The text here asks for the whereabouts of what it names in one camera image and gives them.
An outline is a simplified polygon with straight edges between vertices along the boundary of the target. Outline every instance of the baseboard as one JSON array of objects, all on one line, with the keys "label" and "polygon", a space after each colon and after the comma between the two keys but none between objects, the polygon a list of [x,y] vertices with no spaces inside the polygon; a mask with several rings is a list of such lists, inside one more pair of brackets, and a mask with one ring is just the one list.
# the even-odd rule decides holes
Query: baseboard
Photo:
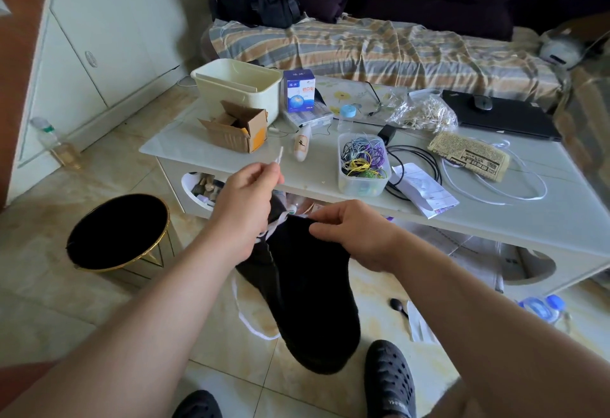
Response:
[{"label": "baseboard", "polygon": [[[180,78],[187,76],[190,71],[189,63],[190,60],[187,60],[187,62],[179,67],[159,76],[152,83],[145,85],[125,100],[122,100],[92,121],[89,121],[83,127],[70,134],[70,142],[79,151],[84,150],[153,99],[167,91]],[[10,179],[6,205],[8,206],[11,201],[34,187],[34,185],[59,167],[60,164],[50,152],[42,152],[38,156],[17,165]]]}]

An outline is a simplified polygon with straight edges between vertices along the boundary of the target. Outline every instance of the black spoon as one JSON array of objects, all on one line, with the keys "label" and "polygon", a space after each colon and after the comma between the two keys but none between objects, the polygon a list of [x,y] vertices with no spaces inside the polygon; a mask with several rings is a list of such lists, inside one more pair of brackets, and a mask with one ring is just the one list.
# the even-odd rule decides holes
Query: black spoon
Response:
[{"label": "black spoon", "polygon": [[390,307],[391,307],[392,309],[394,309],[395,311],[402,312],[402,313],[403,313],[403,315],[404,315],[405,317],[407,317],[407,320],[409,319],[409,316],[408,316],[408,315],[407,315],[407,313],[404,311],[403,304],[400,302],[400,300],[398,300],[398,299],[396,299],[396,298],[392,298],[392,299],[390,299]]}]

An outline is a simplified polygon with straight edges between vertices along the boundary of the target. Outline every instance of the bandage box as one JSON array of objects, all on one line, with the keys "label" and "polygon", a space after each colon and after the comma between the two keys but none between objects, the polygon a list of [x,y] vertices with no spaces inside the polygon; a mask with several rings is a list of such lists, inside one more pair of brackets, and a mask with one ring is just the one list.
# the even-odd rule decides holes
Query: bandage box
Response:
[{"label": "bandage box", "polygon": [[311,70],[284,72],[286,111],[311,111],[314,109],[315,77]]},{"label": "bandage box", "polygon": [[221,100],[225,112],[212,121],[200,119],[211,143],[241,153],[252,153],[267,139],[267,112]]}]

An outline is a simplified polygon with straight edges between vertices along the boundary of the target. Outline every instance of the foot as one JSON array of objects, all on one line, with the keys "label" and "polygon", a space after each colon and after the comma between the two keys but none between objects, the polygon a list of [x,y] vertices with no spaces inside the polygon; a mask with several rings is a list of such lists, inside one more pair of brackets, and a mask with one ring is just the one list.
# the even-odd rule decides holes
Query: foot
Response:
[{"label": "foot", "polygon": [[370,345],[364,365],[364,390],[368,418],[416,418],[413,376],[403,353],[391,342],[378,339]]},{"label": "foot", "polygon": [[194,391],[180,402],[172,418],[223,418],[214,396],[208,391]]}]

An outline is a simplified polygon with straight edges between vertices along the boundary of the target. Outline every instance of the white tabletop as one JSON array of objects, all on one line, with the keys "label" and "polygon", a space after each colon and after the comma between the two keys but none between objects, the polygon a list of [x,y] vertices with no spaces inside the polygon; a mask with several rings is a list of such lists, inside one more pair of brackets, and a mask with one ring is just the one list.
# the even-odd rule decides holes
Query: white tabletop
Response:
[{"label": "white tabletop", "polygon": [[[224,180],[249,163],[271,162],[278,156],[279,147],[283,145],[281,168],[286,178],[286,183],[281,187],[283,190],[323,201],[348,198],[337,187],[339,168],[336,121],[328,130],[328,126],[314,129],[307,159],[299,163],[292,154],[292,134],[280,137],[284,134],[270,132],[265,144],[256,152],[243,154],[210,144],[207,132],[197,117],[209,119],[201,100],[187,108],[175,121],[144,144],[140,151],[196,165],[203,172]],[[274,126],[283,131],[293,131],[281,118]],[[367,134],[379,131],[378,127],[371,125],[356,124],[355,127]],[[463,190],[479,198],[511,205],[492,206],[469,199],[455,192],[448,183],[444,183],[444,186],[460,201],[460,205],[430,220],[410,202],[396,199],[387,192],[378,197],[360,199],[375,206],[382,214],[401,216],[411,221],[513,245],[531,247],[545,244],[576,252],[610,256],[610,215],[560,143],[469,128],[460,128],[459,133],[488,143],[508,140],[511,150],[544,179],[548,187],[545,199],[508,199],[481,185],[466,169],[453,168],[450,168],[451,178]],[[420,132],[399,130],[391,145],[408,144],[426,148],[430,140],[431,137]],[[430,168],[415,156],[399,154],[399,158],[403,162],[415,162],[430,172]],[[511,161],[504,180],[497,187],[521,197],[532,197],[540,193],[536,178],[522,172],[514,161]]]}]

